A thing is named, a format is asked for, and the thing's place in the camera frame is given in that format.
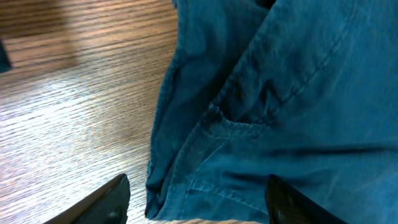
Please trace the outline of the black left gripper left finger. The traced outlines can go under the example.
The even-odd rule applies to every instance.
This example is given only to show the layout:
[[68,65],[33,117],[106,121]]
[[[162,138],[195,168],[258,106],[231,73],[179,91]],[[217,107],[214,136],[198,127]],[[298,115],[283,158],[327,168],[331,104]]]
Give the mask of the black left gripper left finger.
[[126,224],[131,192],[126,174],[119,174],[45,224]]

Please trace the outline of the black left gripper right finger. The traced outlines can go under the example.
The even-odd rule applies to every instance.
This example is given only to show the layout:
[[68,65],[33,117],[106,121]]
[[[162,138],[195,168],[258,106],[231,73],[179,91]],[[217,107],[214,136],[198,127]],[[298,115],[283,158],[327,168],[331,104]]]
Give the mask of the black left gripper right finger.
[[268,177],[266,204],[270,224],[347,224],[274,174]]

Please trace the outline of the blue denim shorts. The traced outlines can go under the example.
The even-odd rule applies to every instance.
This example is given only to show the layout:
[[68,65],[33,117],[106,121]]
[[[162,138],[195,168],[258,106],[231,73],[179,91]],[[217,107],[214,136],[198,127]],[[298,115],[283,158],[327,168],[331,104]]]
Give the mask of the blue denim shorts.
[[150,220],[266,223],[279,177],[346,223],[397,222],[397,1],[174,1]]

